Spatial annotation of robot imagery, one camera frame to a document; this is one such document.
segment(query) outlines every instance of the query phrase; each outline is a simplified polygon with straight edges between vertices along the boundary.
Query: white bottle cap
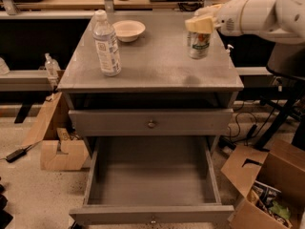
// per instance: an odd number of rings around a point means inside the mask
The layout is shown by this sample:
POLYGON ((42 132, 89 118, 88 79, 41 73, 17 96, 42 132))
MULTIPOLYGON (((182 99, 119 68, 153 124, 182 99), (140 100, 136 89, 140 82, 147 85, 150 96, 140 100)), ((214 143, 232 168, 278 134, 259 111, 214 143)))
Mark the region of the white bottle cap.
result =
POLYGON ((107 20, 107 14, 104 10, 97 10, 94 15, 97 21, 107 20))

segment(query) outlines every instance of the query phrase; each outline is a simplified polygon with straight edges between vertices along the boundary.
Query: white jar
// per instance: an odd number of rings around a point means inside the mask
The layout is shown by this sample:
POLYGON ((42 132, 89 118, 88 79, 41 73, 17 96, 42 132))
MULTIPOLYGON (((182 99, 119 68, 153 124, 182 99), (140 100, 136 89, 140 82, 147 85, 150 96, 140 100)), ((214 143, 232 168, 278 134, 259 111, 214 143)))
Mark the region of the white jar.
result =
POLYGON ((10 72, 10 68, 7 65, 6 61, 0 57, 0 74, 6 74, 10 72))

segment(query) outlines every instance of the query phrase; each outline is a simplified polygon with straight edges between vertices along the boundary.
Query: empty drawer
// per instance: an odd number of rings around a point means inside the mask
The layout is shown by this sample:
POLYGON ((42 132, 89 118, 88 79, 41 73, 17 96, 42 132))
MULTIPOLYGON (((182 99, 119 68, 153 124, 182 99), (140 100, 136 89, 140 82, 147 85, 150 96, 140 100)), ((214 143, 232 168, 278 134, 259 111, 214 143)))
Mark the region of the empty drawer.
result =
POLYGON ((81 136, 223 135, 232 109, 69 111, 81 136))
POLYGON ((81 225, 225 220, 206 139, 201 136, 100 137, 81 225))

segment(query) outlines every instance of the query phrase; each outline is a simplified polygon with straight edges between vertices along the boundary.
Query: chair leg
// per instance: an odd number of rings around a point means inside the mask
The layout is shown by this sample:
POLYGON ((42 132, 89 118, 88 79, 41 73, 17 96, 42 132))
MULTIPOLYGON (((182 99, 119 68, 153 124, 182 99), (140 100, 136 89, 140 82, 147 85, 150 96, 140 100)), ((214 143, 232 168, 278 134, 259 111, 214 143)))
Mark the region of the chair leg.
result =
POLYGON ((262 135, 262 137, 256 142, 254 148, 257 150, 264 150, 264 146, 278 130, 278 128, 284 123, 288 116, 291 115, 292 109, 296 101, 305 93, 305 83, 302 81, 296 81, 291 92, 291 96, 286 101, 285 105, 280 109, 277 117, 275 118, 269 129, 262 135))

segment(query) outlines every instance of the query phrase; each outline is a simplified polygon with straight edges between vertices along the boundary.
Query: black chair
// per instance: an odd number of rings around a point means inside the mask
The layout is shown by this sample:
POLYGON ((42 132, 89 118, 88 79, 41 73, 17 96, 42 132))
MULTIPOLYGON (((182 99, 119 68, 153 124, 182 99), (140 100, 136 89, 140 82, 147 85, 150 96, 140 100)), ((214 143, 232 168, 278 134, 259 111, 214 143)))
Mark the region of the black chair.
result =
POLYGON ((279 110, 269 129, 256 142, 257 150, 264 150, 266 143, 284 123, 288 116, 301 120, 302 113, 295 109, 295 103, 305 94, 305 45, 276 44, 269 59, 267 70, 275 76, 281 76, 294 81, 289 98, 283 106, 268 99, 262 99, 279 110))

